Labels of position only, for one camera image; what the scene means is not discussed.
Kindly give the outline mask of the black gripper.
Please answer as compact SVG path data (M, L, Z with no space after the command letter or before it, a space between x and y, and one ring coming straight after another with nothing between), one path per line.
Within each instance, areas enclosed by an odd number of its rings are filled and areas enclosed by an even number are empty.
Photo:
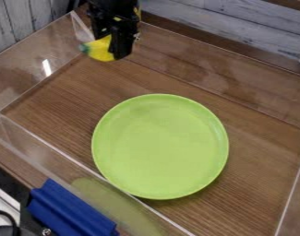
M133 52L138 30L138 17L134 8L138 0L87 0L87 15L91 20L94 38L111 35L109 52L117 60Z

